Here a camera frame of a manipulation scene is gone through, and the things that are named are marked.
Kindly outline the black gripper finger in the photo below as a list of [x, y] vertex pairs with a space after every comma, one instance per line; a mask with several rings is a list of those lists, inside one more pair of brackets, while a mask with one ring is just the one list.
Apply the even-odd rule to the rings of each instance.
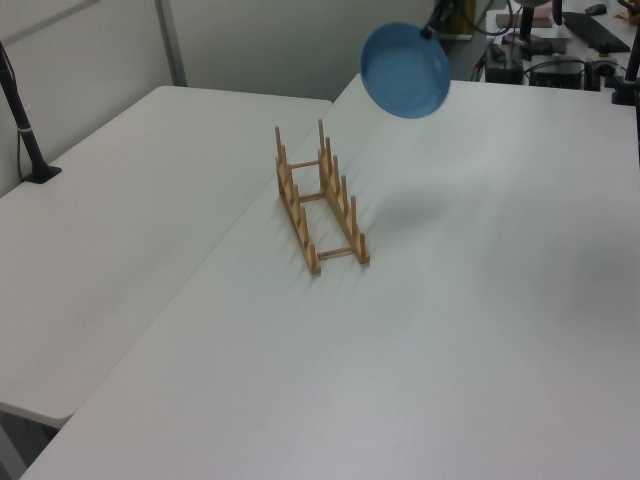
[[420, 35], [429, 40], [438, 37], [453, 15], [453, 0], [438, 0]]

